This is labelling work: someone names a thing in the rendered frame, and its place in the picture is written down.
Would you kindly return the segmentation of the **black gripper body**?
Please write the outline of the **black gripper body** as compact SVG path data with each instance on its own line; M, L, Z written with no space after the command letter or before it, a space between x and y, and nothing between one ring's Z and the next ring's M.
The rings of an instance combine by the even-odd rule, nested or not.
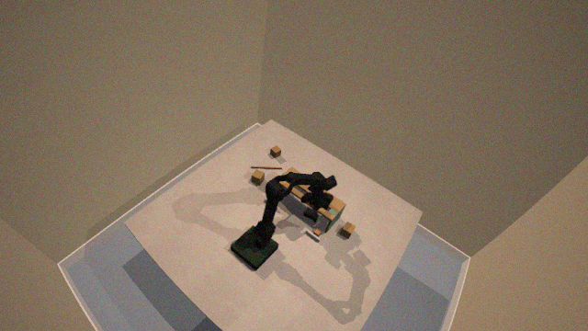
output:
M312 206L314 207L307 208L303 212L303 214L305 217L314 220L318 216L317 210L319 210L328 200L331 201L333 199L333 196L331 194L324 192L323 197L316 199L313 196L311 196L311 199L313 200Z

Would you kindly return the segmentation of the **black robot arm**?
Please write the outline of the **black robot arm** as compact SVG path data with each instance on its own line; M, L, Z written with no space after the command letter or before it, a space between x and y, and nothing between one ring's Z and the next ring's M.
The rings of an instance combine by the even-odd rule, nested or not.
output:
M290 185L284 190L278 182L287 180ZM270 244L269 241L275 233L276 226L273 224L273 219L278 203L290 194L296 185L309 186L308 190L310 192L302 196L301 202L312 205L311 196L316 199L321 198L324 195L323 190L329 191L336 187L337 184L334 175L325 178L320 172L313 172L312 174L289 172L286 175L277 176L268 181L266 184L266 205L263 220L261 222L259 221L253 229L255 235L253 244L261 251Z

